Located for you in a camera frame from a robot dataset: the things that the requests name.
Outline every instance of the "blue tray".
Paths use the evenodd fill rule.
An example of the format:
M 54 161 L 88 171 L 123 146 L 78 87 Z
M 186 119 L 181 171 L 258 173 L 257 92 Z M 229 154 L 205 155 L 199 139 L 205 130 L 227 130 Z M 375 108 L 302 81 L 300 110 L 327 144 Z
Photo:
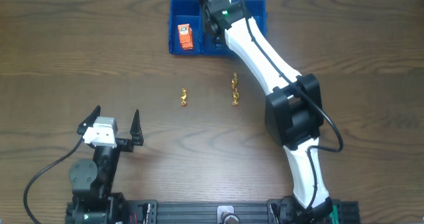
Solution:
M 245 0 L 248 10 L 258 23 L 262 34 L 266 37 L 266 2 L 265 0 Z M 194 49 L 183 50 L 180 46 L 177 27 L 190 24 L 193 29 Z M 169 40 L 170 54 L 175 55 L 232 55 L 223 44 L 213 44 L 212 36 L 203 33 L 201 24 L 201 8 L 197 0 L 171 0 Z

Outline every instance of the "wooden table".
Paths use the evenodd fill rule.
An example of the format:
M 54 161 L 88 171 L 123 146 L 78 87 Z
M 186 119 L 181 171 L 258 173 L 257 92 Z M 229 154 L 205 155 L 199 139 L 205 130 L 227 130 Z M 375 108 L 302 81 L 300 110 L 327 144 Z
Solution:
M 67 153 L 99 104 L 145 146 L 122 153 L 114 192 L 158 201 L 264 201 L 293 192 L 284 151 L 264 128 L 264 94 L 237 59 L 168 53 L 170 0 L 0 0 L 0 219 L 30 223 L 23 190 Z M 424 0 L 267 0 L 268 40 L 321 83 L 345 139 L 320 152 L 333 198 L 363 223 L 424 216 Z M 232 107 L 231 76 L 240 105 Z M 180 107 L 180 89 L 188 106 Z M 336 146 L 328 125 L 322 144 Z M 43 223 L 63 223 L 81 146 L 32 186 Z

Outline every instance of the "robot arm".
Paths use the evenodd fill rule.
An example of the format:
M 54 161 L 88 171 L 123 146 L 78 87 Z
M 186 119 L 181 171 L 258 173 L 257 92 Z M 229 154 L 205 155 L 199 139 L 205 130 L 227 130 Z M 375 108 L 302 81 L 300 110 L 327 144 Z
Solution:
M 299 99 L 293 102 L 293 88 L 252 41 L 240 3 L 231 4 L 230 1 L 199 0 L 204 8 L 204 30 L 213 35 L 214 40 L 219 38 L 234 51 L 262 86 L 266 94 L 267 130 L 276 143 L 284 145 L 293 175 L 294 196 L 304 210 L 310 204 L 314 192 L 312 166 L 306 151 L 310 146 L 319 144 L 319 127 L 323 124 L 323 118 L 306 101 Z M 263 37 L 254 18 L 250 15 L 247 17 L 253 36 L 273 63 L 321 108 L 321 94 L 315 77 L 302 77 L 289 66 Z M 323 183 L 316 149 L 311 150 L 311 157 L 317 176 L 317 193 L 309 217 L 305 217 L 308 220 L 331 212 L 331 199 Z

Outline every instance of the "black mounting base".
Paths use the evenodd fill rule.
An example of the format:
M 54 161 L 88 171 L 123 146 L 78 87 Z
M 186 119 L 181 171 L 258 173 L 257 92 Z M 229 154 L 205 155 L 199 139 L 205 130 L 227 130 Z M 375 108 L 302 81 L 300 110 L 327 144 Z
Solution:
M 156 202 L 154 200 L 129 201 L 136 213 L 137 223 L 144 223 L 146 208 L 150 204 L 148 224 L 192 224 L 217 222 L 217 208 L 222 205 L 234 207 L 235 214 L 241 223 L 263 224 L 276 223 L 270 212 L 270 204 L 280 205 L 280 224 L 292 220 L 292 201 L 287 199 L 270 199 L 268 201 L 236 201 L 236 202 Z M 357 201 L 333 200 L 334 212 L 319 224 L 358 224 L 360 223 Z

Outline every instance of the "cable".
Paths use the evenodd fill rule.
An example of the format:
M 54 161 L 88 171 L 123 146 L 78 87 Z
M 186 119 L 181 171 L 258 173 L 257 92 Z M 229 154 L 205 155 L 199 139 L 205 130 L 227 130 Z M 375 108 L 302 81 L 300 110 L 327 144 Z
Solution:
M 312 195 L 311 202 L 305 208 L 305 211 L 304 211 L 304 213 L 307 213 L 309 211 L 309 209 L 311 209 L 312 204 L 315 201 L 315 197 L 317 195 L 317 185 L 318 185 L 317 184 L 317 173 L 315 171 L 315 166 L 313 165 L 312 156 L 311 156 L 311 149 L 316 148 L 316 149 L 319 149 L 319 150 L 338 153 L 343 149 L 343 139 L 342 139 L 342 136 L 340 134 L 340 131 L 337 129 L 333 120 L 331 120 L 331 118 L 307 94 L 305 94 L 292 81 L 290 81 L 290 79 L 287 78 L 287 76 L 277 67 L 277 65 L 275 65 L 275 63 L 271 60 L 271 58 L 264 51 L 264 49 L 259 45 L 259 43 L 256 41 L 256 39 L 255 39 L 251 29 L 250 29 L 248 17 L 246 16 L 247 8 L 246 8 L 246 5 L 244 4 L 244 0 L 240 0 L 240 2 L 241 2 L 242 9 L 243 9 L 243 16 L 244 16 L 244 19 L 246 20 L 247 30 L 249 32 L 250 37 L 252 37 L 253 43 L 255 43 L 255 45 L 258 47 L 258 49 L 261 51 L 261 53 L 266 57 L 266 59 L 271 63 L 271 65 L 279 73 L 279 75 L 281 75 L 281 77 L 284 78 L 289 83 L 289 85 L 292 88 L 295 89 L 295 92 L 297 93 L 297 95 L 300 96 L 302 99 L 306 100 L 308 102 L 308 104 L 310 104 L 310 106 L 312 106 L 312 108 L 314 108 L 314 110 L 316 110 L 316 112 L 318 112 L 318 114 L 320 114 L 328 122 L 328 124 L 334 130 L 334 133 L 336 134 L 337 139 L 339 141 L 339 149 L 328 148 L 328 147 L 318 146 L 318 145 L 312 145 L 307 149 L 307 157 L 309 159 L 309 162 L 311 163 L 312 174 L 313 174 L 313 182 L 314 182 L 313 195 Z
M 34 223 L 36 224 L 41 224 L 41 222 L 39 222 L 35 216 L 32 214 L 31 210 L 29 209 L 28 206 L 28 192 L 29 192 L 29 188 L 31 187 L 31 185 L 35 182 L 35 180 L 37 180 L 37 178 L 39 178 L 41 176 L 41 174 L 45 173 L 46 171 L 48 171 L 49 169 L 53 168 L 55 165 L 57 165 L 58 163 L 60 163 L 61 161 L 65 160 L 67 157 L 71 156 L 71 154 L 73 154 L 77 148 L 80 146 L 80 144 L 82 143 L 82 137 L 80 138 L 80 140 L 77 142 L 77 145 L 75 145 L 75 147 L 69 151 L 69 153 L 65 154 L 65 156 L 59 158 L 58 160 L 54 161 L 53 163 L 51 163 L 49 166 L 43 168 L 41 171 L 39 171 L 34 177 L 32 177 L 32 179 L 29 181 L 28 185 L 26 185 L 25 191 L 24 191 L 24 207 L 25 207 L 25 211 L 28 214 L 28 216 L 31 218 L 32 221 L 34 221 Z

